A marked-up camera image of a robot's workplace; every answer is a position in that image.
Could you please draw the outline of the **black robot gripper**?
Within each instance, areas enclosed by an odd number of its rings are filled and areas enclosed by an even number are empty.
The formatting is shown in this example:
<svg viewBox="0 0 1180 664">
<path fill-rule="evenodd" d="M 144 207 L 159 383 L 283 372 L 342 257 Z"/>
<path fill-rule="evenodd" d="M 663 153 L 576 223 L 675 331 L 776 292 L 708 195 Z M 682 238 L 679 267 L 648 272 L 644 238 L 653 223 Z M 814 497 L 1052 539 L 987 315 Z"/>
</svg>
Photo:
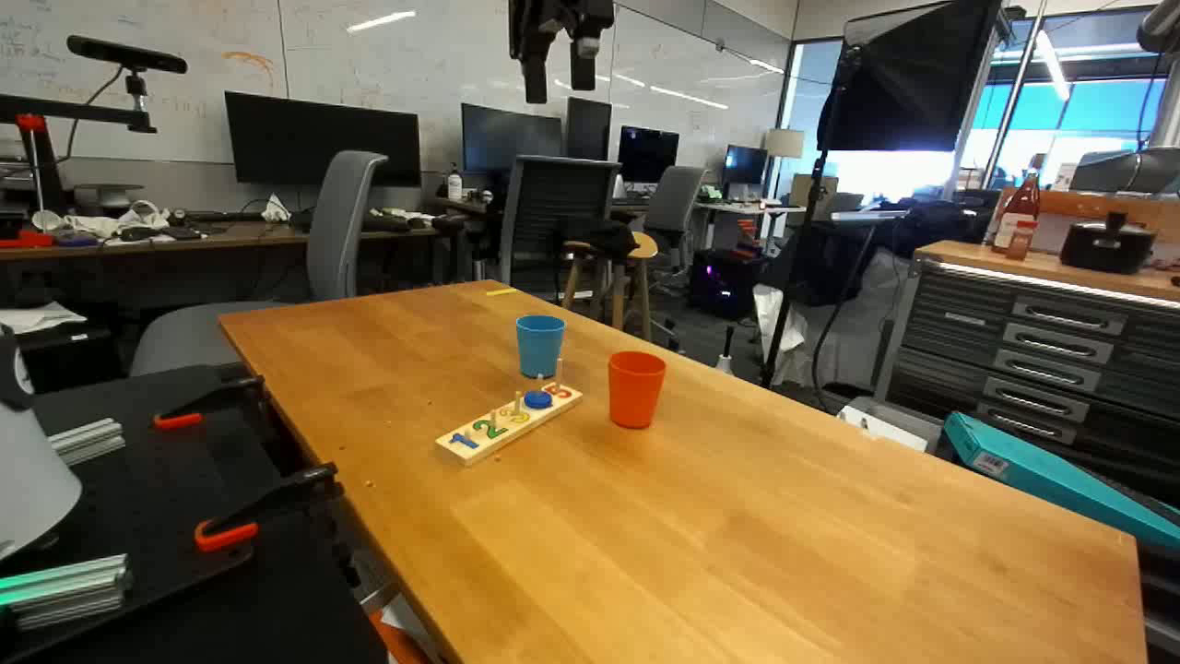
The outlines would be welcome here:
<svg viewBox="0 0 1180 664">
<path fill-rule="evenodd" d="M 546 45 L 558 35 L 571 38 L 571 90 L 593 94 L 601 35 L 616 21 L 616 0 L 508 0 L 508 56 L 523 69 L 523 99 L 546 104 Z"/>
</svg>

